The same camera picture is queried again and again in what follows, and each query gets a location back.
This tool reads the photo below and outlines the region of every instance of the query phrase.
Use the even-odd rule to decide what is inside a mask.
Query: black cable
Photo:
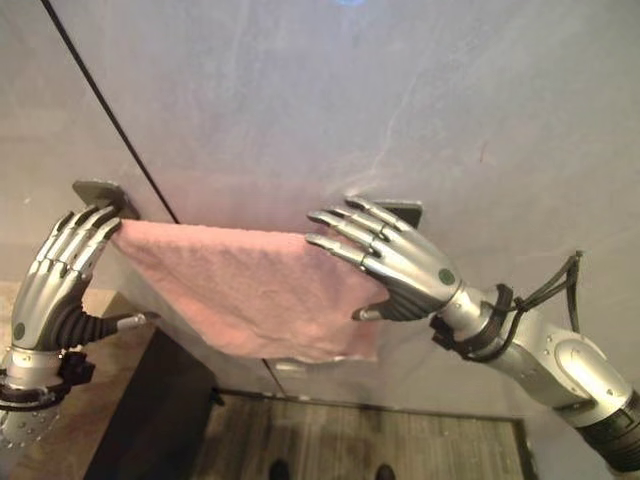
[[[582,252],[576,252],[574,255],[570,256],[567,259],[564,265],[560,267],[560,270],[558,270],[549,280],[547,280],[541,287],[536,289],[526,299],[522,299],[521,297],[515,298],[515,306],[509,308],[507,312],[515,311],[516,313],[513,316],[511,326],[509,327],[509,332],[507,333],[507,336],[502,345],[500,345],[497,350],[488,355],[484,355],[482,357],[467,357],[467,359],[478,363],[486,363],[500,357],[511,346],[511,343],[513,342],[513,339],[515,338],[518,331],[522,316],[532,308],[535,308],[538,305],[546,302],[563,290],[565,290],[567,293],[567,308],[569,310],[571,329],[576,333],[580,333],[576,290],[581,258]],[[557,284],[557,282],[562,278],[563,275],[565,275],[566,279],[563,282]]]

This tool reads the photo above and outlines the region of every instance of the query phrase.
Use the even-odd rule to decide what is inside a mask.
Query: silver robotic arm
[[[70,349],[146,322],[141,313],[97,318],[83,311],[93,269],[119,227],[111,206],[70,212],[31,264],[14,304],[11,347],[0,370],[0,451],[38,440],[71,388],[91,381],[94,365]]]
[[[578,256],[526,299],[514,299],[505,285],[483,292],[467,285],[451,261],[403,220],[363,198],[346,203],[347,208],[311,212],[309,218],[349,244],[317,234],[306,239],[389,290],[386,302],[357,310],[355,320],[411,321],[433,315],[434,341],[513,378],[575,428],[614,472],[640,471],[640,396],[593,342],[545,322],[534,309],[567,289],[578,330],[571,306],[575,277],[570,283]],[[552,286],[563,273],[566,283]]]

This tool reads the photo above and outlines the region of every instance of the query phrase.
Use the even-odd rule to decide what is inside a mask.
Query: black shoe
[[[289,476],[289,465],[279,458],[271,464],[269,468],[269,480],[291,480]]]
[[[386,463],[383,463],[378,467],[376,480],[396,480],[396,474],[393,473],[393,468]]]

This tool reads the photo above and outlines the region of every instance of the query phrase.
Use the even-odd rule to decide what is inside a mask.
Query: gray wall
[[[637,2],[53,4],[180,221],[304,231],[344,192],[418,199],[469,282],[518,292],[582,248],[583,329],[640,378]],[[378,365],[273,367],[291,394],[551,422],[424,323],[384,328]],[[543,476],[601,478],[549,425]]]

